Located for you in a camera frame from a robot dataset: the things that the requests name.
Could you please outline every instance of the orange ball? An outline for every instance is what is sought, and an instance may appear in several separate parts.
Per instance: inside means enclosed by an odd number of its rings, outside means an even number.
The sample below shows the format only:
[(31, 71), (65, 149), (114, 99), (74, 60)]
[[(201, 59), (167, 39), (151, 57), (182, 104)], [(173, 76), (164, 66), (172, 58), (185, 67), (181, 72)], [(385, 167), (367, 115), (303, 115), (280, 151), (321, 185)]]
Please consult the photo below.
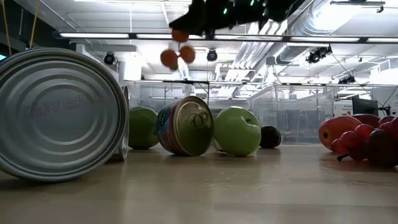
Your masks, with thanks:
[(175, 67), (178, 68), (177, 59), (178, 56), (174, 50), (164, 50), (160, 55), (160, 61), (162, 62), (162, 64), (166, 67), (171, 68), (172, 70)]
[(173, 29), (172, 38), (177, 42), (185, 43), (189, 39), (189, 32)]
[(195, 60), (195, 50), (189, 45), (185, 45), (180, 49), (180, 57), (185, 63), (192, 63)]

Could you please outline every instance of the computer monitor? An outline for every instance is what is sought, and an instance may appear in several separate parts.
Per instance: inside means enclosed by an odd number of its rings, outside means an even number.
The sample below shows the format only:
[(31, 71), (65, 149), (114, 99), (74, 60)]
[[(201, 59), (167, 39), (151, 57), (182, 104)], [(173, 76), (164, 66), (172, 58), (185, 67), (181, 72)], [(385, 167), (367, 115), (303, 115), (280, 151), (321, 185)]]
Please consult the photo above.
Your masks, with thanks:
[(373, 114), (379, 116), (377, 101), (353, 98), (353, 114)]

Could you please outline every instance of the table surface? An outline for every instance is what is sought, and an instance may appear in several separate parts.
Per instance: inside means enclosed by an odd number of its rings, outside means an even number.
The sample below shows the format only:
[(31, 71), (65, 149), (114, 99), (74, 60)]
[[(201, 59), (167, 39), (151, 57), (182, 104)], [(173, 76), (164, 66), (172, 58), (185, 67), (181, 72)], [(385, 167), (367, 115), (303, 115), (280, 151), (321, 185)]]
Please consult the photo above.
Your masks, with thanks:
[(210, 149), (177, 157), (132, 151), (61, 184), (0, 172), (2, 224), (394, 223), (398, 175), (321, 146), (259, 149), (238, 158)]

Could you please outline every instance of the tin can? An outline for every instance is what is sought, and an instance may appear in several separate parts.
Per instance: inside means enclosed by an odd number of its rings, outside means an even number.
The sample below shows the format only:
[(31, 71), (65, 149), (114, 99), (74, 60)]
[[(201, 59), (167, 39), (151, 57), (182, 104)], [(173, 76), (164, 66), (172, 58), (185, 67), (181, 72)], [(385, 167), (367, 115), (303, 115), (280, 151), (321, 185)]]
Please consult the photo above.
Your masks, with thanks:
[(109, 70), (66, 49), (31, 49), (0, 63), (0, 169), (59, 182), (105, 163), (127, 108)]
[(169, 152), (200, 156), (211, 145), (214, 121), (203, 100), (188, 96), (161, 109), (156, 131), (160, 144)]
[(114, 156), (119, 161), (125, 161), (127, 159), (127, 154), (129, 152), (129, 102), (130, 102), (130, 94), (129, 88), (127, 85), (122, 86), (122, 91), (124, 95), (124, 99), (126, 101), (126, 109), (127, 109), (127, 116), (126, 116), (126, 126), (124, 127), (124, 136), (123, 141), (120, 143), (118, 150), (116, 150)]

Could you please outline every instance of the green apple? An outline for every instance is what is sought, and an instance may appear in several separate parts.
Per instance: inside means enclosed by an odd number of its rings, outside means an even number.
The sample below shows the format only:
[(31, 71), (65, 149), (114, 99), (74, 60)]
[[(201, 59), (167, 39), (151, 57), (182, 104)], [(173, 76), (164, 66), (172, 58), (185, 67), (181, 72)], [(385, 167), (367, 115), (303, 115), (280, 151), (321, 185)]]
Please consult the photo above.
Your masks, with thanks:
[(231, 106), (215, 120), (215, 143), (219, 151), (247, 156), (257, 150), (261, 141), (258, 119), (247, 109)]
[(129, 112), (129, 146), (148, 149), (159, 143), (156, 133), (157, 113), (146, 107), (136, 107)]

